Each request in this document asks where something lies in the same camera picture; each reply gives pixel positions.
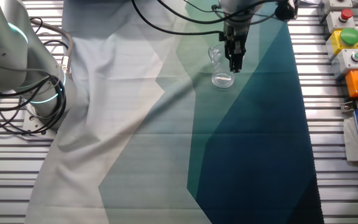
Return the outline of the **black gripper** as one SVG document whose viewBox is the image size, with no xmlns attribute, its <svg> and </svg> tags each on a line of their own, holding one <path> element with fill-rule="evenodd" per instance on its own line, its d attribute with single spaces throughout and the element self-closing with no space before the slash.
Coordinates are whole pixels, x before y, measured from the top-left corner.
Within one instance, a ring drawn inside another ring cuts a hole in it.
<svg viewBox="0 0 358 224">
<path fill-rule="evenodd" d="M 229 60 L 230 71 L 233 73 L 239 73 L 242 69 L 249 29 L 248 22 L 224 22 L 223 34 L 219 35 L 220 41 L 234 45 L 233 47 L 224 45 L 225 57 Z"/>
</svg>

